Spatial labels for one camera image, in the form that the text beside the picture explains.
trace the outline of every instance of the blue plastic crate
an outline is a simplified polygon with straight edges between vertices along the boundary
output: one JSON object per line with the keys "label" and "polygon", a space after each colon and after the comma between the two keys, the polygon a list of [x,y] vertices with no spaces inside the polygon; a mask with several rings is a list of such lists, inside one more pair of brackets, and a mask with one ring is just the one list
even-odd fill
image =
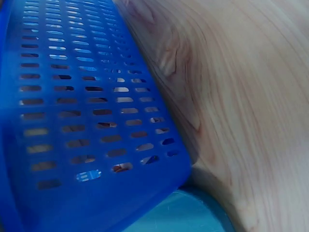
{"label": "blue plastic crate", "polygon": [[189,156],[110,0],[6,0],[0,35],[7,232],[120,231],[186,180]]}

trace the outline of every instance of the slotted hole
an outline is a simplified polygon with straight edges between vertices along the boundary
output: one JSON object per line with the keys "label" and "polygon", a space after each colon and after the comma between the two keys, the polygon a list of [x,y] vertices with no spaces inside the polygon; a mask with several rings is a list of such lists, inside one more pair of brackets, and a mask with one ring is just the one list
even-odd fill
{"label": "slotted hole", "polygon": [[23,38],[24,40],[39,40],[39,38],[36,37],[36,36],[27,36],[27,35],[24,35],[22,38]]}
{"label": "slotted hole", "polygon": [[76,180],[78,182],[85,182],[89,180],[98,179],[101,177],[102,172],[99,169],[91,170],[88,172],[79,173],[76,175]]}
{"label": "slotted hole", "polygon": [[110,52],[98,52],[102,56],[112,56],[112,53]]}
{"label": "slotted hole", "polygon": [[43,180],[37,183],[38,190],[53,189],[59,186],[61,186],[61,182],[58,179]]}
{"label": "slotted hole", "polygon": [[106,98],[89,98],[88,102],[89,103],[106,103],[107,99]]}
{"label": "slotted hole", "polygon": [[122,114],[135,114],[138,112],[138,109],[136,108],[123,108],[121,109]]}
{"label": "slotted hole", "polygon": [[53,13],[53,12],[46,12],[46,15],[50,15],[50,16],[58,16],[60,17],[61,14],[58,14],[58,13]]}
{"label": "slotted hole", "polygon": [[169,145],[169,144],[173,144],[175,142],[175,140],[173,138],[168,138],[168,139],[164,139],[161,141],[162,145]]}
{"label": "slotted hole", "polygon": [[59,50],[59,51],[64,51],[66,50],[65,47],[59,47],[59,46],[48,46],[49,49],[52,49],[52,50]]}
{"label": "slotted hole", "polygon": [[42,89],[41,86],[21,86],[21,87],[19,88],[19,90],[22,91],[22,92],[27,92],[27,91],[30,91],[30,92],[32,92],[32,91],[40,91],[41,89]]}
{"label": "slotted hole", "polygon": [[179,154],[179,150],[172,150],[167,152],[167,156],[172,157]]}
{"label": "slotted hole", "polygon": [[152,106],[152,107],[146,107],[145,108],[145,111],[150,113],[150,112],[158,112],[159,111],[159,108],[158,107],[155,107],[155,106]]}
{"label": "slotted hole", "polygon": [[95,72],[97,70],[95,67],[88,67],[88,66],[79,66],[78,68],[82,71],[91,71],[91,72]]}
{"label": "slotted hole", "polygon": [[43,119],[45,117],[45,113],[38,112],[38,113],[24,113],[21,114],[20,117],[23,120],[36,120],[36,119]]}
{"label": "slotted hole", "polygon": [[74,87],[73,86],[55,86],[54,90],[55,91],[73,91]]}
{"label": "slotted hole", "polygon": [[137,125],[141,125],[142,121],[140,119],[131,119],[131,120],[127,120],[126,124],[128,126],[137,126]]}
{"label": "slotted hole", "polygon": [[25,25],[27,26],[37,26],[38,23],[33,23],[33,22],[24,22]]}
{"label": "slotted hole", "polygon": [[48,30],[47,33],[54,34],[54,35],[63,35],[63,32],[55,31],[55,30]]}
{"label": "slotted hole", "polygon": [[108,42],[109,40],[108,39],[105,39],[105,38],[101,38],[101,37],[93,37],[95,40],[100,40],[100,41],[105,41],[105,42]]}
{"label": "slotted hole", "polygon": [[105,44],[96,44],[97,47],[101,47],[101,48],[107,48],[107,49],[111,49],[111,46],[105,45]]}
{"label": "slotted hole", "polygon": [[63,43],[64,40],[63,39],[58,39],[58,38],[48,38],[49,41],[53,41],[53,42],[61,42]]}
{"label": "slotted hole", "polygon": [[77,57],[78,60],[84,61],[84,62],[93,62],[92,58],[86,58],[86,57]]}
{"label": "slotted hole", "polygon": [[169,128],[158,128],[158,129],[155,129],[155,132],[156,134],[164,134],[164,133],[169,132]]}
{"label": "slotted hole", "polygon": [[81,156],[76,156],[76,157],[72,158],[71,164],[91,163],[95,160],[96,160],[95,156],[81,155]]}
{"label": "slotted hole", "polygon": [[54,75],[53,78],[56,79],[56,80],[70,80],[70,79],[72,79],[72,77],[69,76],[69,75]]}
{"label": "slotted hole", "polygon": [[47,11],[60,11],[60,9],[54,8],[54,7],[47,7],[46,10]]}
{"label": "slotted hole", "polygon": [[38,11],[24,11],[26,14],[38,14]]}
{"label": "slotted hole", "polygon": [[115,166],[113,166],[112,171],[114,173],[121,173],[128,170],[131,170],[133,168],[133,165],[131,163],[120,163]]}
{"label": "slotted hole", "polygon": [[38,33],[39,32],[39,30],[37,30],[37,29],[23,29],[23,32],[25,32],[25,33]]}
{"label": "slotted hole", "polygon": [[117,156],[123,156],[126,154],[125,148],[115,149],[107,152],[107,156],[110,158],[117,157]]}
{"label": "slotted hole", "polygon": [[80,15],[81,13],[79,13],[79,12],[76,12],[76,11],[67,11],[68,13],[70,13],[70,14],[75,14],[75,15]]}
{"label": "slotted hole", "polygon": [[51,64],[50,67],[53,69],[69,69],[69,66],[64,64]]}
{"label": "slotted hole", "polygon": [[37,44],[22,44],[21,47],[23,48],[38,48]]}
{"label": "slotted hole", "polygon": [[75,24],[75,25],[84,25],[83,23],[81,23],[81,22],[76,22],[76,21],[69,21],[69,23]]}
{"label": "slotted hole", "polygon": [[148,134],[145,131],[137,131],[137,132],[131,133],[132,138],[142,138],[142,137],[146,137],[147,135]]}
{"label": "slotted hole", "polygon": [[46,20],[54,21],[54,22],[61,22],[61,19],[58,19],[58,18],[46,18]]}
{"label": "slotted hole", "polygon": [[93,110],[92,113],[94,115],[111,115],[112,111],[109,109],[97,109],[97,110]]}
{"label": "slotted hole", "polygon": [[151,143],[141,144],[137,146],[136,151],[147,151],[147,150],[153,149],[153,147],[154,145]]}
{"label": "slotted hole", "polygon": [[149,157],[143,158],[140,162],[142,163],[142,165],[145,165],[145,164],[151,164],[157,161],[159,161],[159,156],[149,156]]}
{"label": "slotted hole", "polygon": [[35,163],[31,166],[31,170],[33,172],[38,172],[38,171],[46,171],[53,169],[57,166],[57,163],[55,161],[45,161],[45,162],[40,162],[40,163]]}
{"label": "slotted hole", "polygon": [[79,117],[81,112],[78,110],[67,110],[59,113],[59,117]]}
{"label": "slotted hole", "polygon": [[23,68],[38,68],[39,64],[38,63],[22,63],[20,64],[20,66]]}
{"label": "slotted hole", "polygon": [[106,73],[121,73],[120,69],[104,69]]}
{"label": "slotted hole", "polygon": [[94,17],[94,18],[100,18],[99,16],[93,15],[93,14],[86,14],[88,17]]}
{"label": "slotted hole", "polygon": [[57,24],[46,24],[46,25],[51,28],[62,28],[61,25],[57,25]]}
{"label": "slotted hole", "polygon": [[79,8],[78,8],[78,7],[75,7],[75,6],[67,6],[67,8],[69,8],[69,9],[74,9],[74,10],[79,10]]}
{"label": "slotted hole", "polygon": [[39,54],[35,54],[35,53],[22,53],[21,57],[32,57],[32,58],[36,58],[39,57]]}
{"label": "slotted hole", "polygon": [[129,74],[142,74],[142,72],[141,71],[139,71],[139,70],[129,70],[129,71],[127,71]]}
{"label": "slotted hole", "polygon": [[83,1],[83,3],[87,3],[87,4],[90,4],[90,5],[94,5],[93,2],[89,2],[89,1]]}
{"label": "slotted hole", "polygon": [[106,35],[106,33],[102,32],[102,31],[92,30],[91,32],[94,33],[94,34],[97,34],[97,35]]}
{"label": "slotted hole", "polygon": [[84,81],[99,81],[100,79],[96,76],[83,76]]}
{"label": "slotted hole", "polygon": [[125,65],[127,65],[127,66],[134,66],[134,65],[136,65],[136,63],[134,63],[134,62],[124,62],[124,64]]}
{"label": "slotted hole", "polygon": [[83,18],[81,17],[77,17],[77,16],[72,16],[72,15],[68,15],[69,18],[73,18],[73,19],[79,19],[79,20],[82,20]]}
{"label": "slotted hole", "polygon": [[34,98],[34,99],[23,99],[19,101],[20,105],[40,105],[43,104],[44,101],[42,98]]}
{"label": "slotted hole", "polygon": [[73,104],[76,102],[77,100],[75,98],[58,98],[57,99],[58,104]]}
{"label": "slotted hole", "polygon": [[121,103],[121,102],[133,102],[132,98],[129,97],[121,97],[121,98],[116,98],[116,102],[117,103]]}
{"label": "slotted hole", "polygon": [[114,92],[129,92],[127,87],[115,87],[113,88]]}
{"label": "slotted hole", "polygon": [[143,93],[143,92],[150,92],[150,89],[149,88],[135,88],[135,91],[139,93]]}
{"label": "slotted hole", "polygon": [[67,147],[69,148],[76,148],[82,146],[89,146],[90,141],[88,139],[76,139],[66,142]]}
{"label": "slotted hole", "polygon": [[45,134],[48,134],[47,128],[33,128],[33,129],[24,130],[25,137],[45,135]]}
{"label": "slotted hole", "polygon": [[89,43],[87,43],[87,42],[76,41],[76,40],[74,40],[73,43],[74,43],[74,44],[79,44],[79,45],[89,45]]}
{"label": "slotted hole", "polygon": [[71,30],[85,31],[83,28],[69,27]]}
{"label": "slotted hole", "polygon": [[35,73],[21,74],[20,79],[39,79],[41,76]]}
{"label": "slotted hole", "polygon": [[144,79],[139,79],[139,78],[133,78],[133,79],[131,79],[131,81],[132,81],[133,83],[146,83],[146,80],[144,80]]}
{"label": "slotted hole", "polygon": [[117,124],[114,122],[98,122],[97,128],[98,129],[106,129],[106,128],[115,128]]}
{"label": "slotted hole", "polygon": [[50,54],[49,57],[52,58],[52,59],[68,59],[68,57],[65,56],[65,55],[52,55],[52,54]]}
{"label": "slotted hole", "polygon": [[121,137],[119,134],[117,135],[108,135],[108,136],[104,136],[103,138],[101,138],[101,141],[104,143],[112,143],[112,142],[117,142],[120,141]]}
{"label": "slotted hole", "polygon": [[59,4],[55,4],[55,3],[47,3],[46,6],[54,6],[54,7],[59,7]]}
{"label": "slotted hole", "polygon": [[79,132],[79,131],[84,131],[85,126],[84,125],[67,125],[62,127],[62,131],[65,133],[68,132]]}
{"label": "slotted hole", "polygon": [[121,77],[110,77],[109,81],[110,82],[125,82],[125,79]]}
{"label": "slotted hole", "polygon": [[71,36],[75,36],[77,38],[87,38],[85,35],[80,35],[80,34],[71,34]]}
{"label": "slotted hole", "polygon": [[29,154],[35,154],[35,153],[41,153],[41,152],[48,152],[53,150],[53,146],[49,144],[40,144],[40,145],[34,145],[34,146],[28,146],[27,152]]}
{"label": "slotted hole", "polygon": [[81,53],[91,53],[91,51],[86,50],[86,49],[75,48],[74,50],[75,50],[76,52],[81,52]]}
{"label": "slotted hole", "polygon": [[103,88],[98,86],[86,86],[85,89],[87,91],[103,91]]}
{"label": "slotted hole", "polygon": [[153,102],[155,99],[151,97],[141,97],[140,101],[141,102]]}
{"label": "slotted hole", "polygon": [[163,117],[152,117],[151,119],[150,119],[150,122],[152,122],[152,123],[158,123],[158,122],[164,122],[165,120],[164,120],[164,118]]}
{"label": "slotted hole", "polygon": [[91,23],[100,23],[101,24],[100,21],[97,21],[97,20],[94,20],[94,19],[90,19],[90,18],[88,19],[88,21],[91,22]]}

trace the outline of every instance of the light wood panel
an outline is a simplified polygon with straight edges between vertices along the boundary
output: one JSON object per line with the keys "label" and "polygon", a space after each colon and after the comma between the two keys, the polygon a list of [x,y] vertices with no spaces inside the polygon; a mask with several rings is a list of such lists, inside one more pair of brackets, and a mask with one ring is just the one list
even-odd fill
{"label": "light wood panel", "polygon": [[309,1],[116,0],[238,231],[309,231]]}

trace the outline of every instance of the ventilation slot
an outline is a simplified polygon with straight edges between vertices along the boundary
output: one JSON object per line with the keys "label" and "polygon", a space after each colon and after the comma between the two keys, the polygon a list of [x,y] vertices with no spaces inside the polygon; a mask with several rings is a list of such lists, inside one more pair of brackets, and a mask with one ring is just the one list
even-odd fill
{"label": "ventilation slot", "polygon": [[61,186],[61,182],[58,179],[44,180],[37,183],[38,190],[52,189]]}
{"label": "ventilation slot", "polygon": [[46,161],[33,164],[31,170],[34,172],[53,169],[57,166],[55,161]]}
{"label": "ventilation slot", "polygon": [[89,146],[90,141],[88,139],[77,139],[66,142],[67,147],[76,148],[82,146]]}
{"label": "ventilation slot", "polygon": [[45,134],[48,134],[48,129],[46,128],[34,128],[34,129],[24,130],[25,137],[45,135]]}
{"label": "ventilation slot", "polygon": [[78,132],[78,131],[84,131],[85,126],[84,125],[69,125],[62,127],[62,131],[65,133],[68,132]]}
{"label": "ventilation slot", "polygon": [[117,124],[114,122],[98,122],[97,128],[98,129],[106,129],[106,128],[115,128]]}
{"label": "ventilation slot", "polygon": [[143,158],[140,162],[143,165],[145,165],[145,164],[151,164],[157,161],[159,161],[159,156],[149,156],[149,157]]}
{"label": "ventilation slot", "polygon": [[48,144],[42,144],[42,145],[28,146],[27,152],[30,154],[34,154],[34,153],[51,151],[52,149],[53,149],[53,146],[48,145]]}
{"label": "ventilation slot", "polygon": [[115,149],[115,150],[111,150],[107,153],[108,157],[117,157],[117,156],[123,156],[126,154],[126,149],[121,148],[121,149]]}
{"label": "ventilation slot", "polygon": [[71,164],[81,164],[81,163],[91,163],[95,161],[95,156],[92,155],[82,155],[82,156],[76,156],[71,159]]}
{"label": "ventilation slot", "polygon": [[120,163],[115,166],[113,166],[112,170],[114,173],[121,173],[128,170],[131,170],[133,168],[133,165],[131,163]]}

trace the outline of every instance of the wooden surface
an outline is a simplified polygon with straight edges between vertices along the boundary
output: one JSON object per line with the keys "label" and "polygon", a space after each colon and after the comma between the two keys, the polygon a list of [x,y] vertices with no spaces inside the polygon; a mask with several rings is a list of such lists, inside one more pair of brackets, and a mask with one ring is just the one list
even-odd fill
{"label": "wooden surface", "polygon": [[238,231],[309,231],[309,1],[116,0]]}

